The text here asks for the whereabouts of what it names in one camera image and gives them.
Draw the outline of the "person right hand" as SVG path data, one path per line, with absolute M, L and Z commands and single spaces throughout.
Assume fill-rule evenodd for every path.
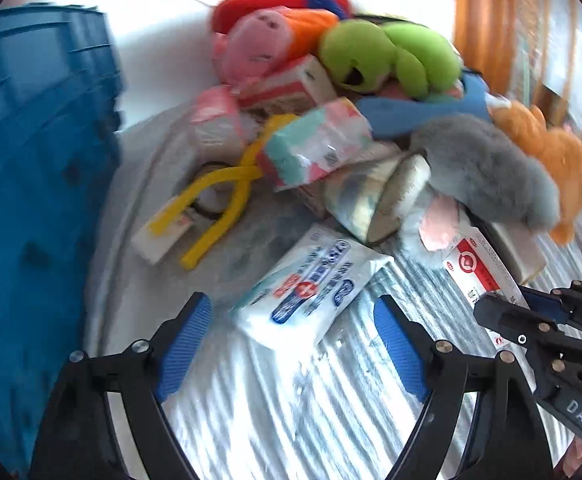
M 582 439 L 574 437 L 561 461 L 561 470 L 571 478 L 582 466 Z

